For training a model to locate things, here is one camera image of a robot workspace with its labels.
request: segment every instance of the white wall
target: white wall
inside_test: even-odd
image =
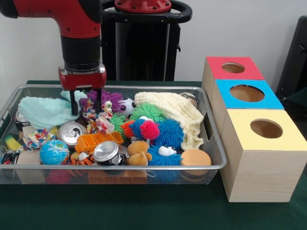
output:
[[[251,56],[275,89],[306,0],[183,0],[193,9],[181,25],[176,80],[200,81],[205,56]],[[0,107],[27,80],[57,80],[62,65],[52,19],[0,15]]]

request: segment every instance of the light blue cloth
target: light blue cloth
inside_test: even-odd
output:
[[[81,98],[87,98],[87,96],[80,91],[75,91],[74,93],[80,111],[79,100]],[[24,97],[20,101],[18,109],[35,129],[45,128],[50,130],[54,126],[61,126],[79,117],[79,115],[71,115],[71,97],[69,91],[62,91],[61,96],[68,101],[62,99]]]

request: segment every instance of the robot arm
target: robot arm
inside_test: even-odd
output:
[[[53,18],[59,25],[64,59],[59,78],[63,89],[71,92],[73,113],[78,113],[76,89],[97,89],[99,98],[106,82],[100,65],[100,0],[0,0],[0,12],[11,18]],[[100,100],[97,103],[99,112]]]

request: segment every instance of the green spiky ball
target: green spiky ball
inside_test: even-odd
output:
[[[141,116],[146,116],[148,118],[151,118],[154,122],[164,121],[165,117],[163,112],[158,109],[153,104],[144,103],[139,106],[137,106],[134,111],[131,113],[131,120],[137,120]]]
[[[123,138],[125,137],[124,130],[120,126],[124,124],[125,118],[126,117],[123,114],[115,113],[113,114],[111,121],[110,121],[110,123],[114,125],[114,131],[119,132]]]

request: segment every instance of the blue spiky ball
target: blue spiky ball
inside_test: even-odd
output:
[[[140,126],[145,122],[144,119],[137,119],[135,120],[129,127],[132,129],[132,132],[136,138],[143,138],[141,135],[141,128]]]
[[[151,145],[148,149],[148,153],[150,153],[153,157],[151,161],[148,162],[148,165],[171,165],[176,166],[180,165],[181,155],[174,154],[168,157],[161,156],[159,154],[160,146]],[[154,176],[149,177],[150,183],[163,183],[163,184],[172,184],[179,178],[179,170],[155,170]]]
[[[154,140],[158,146],[174,147],[179,150],[183,142],[184,133],[180,124],[172,119],[159,122],[160,135]]]

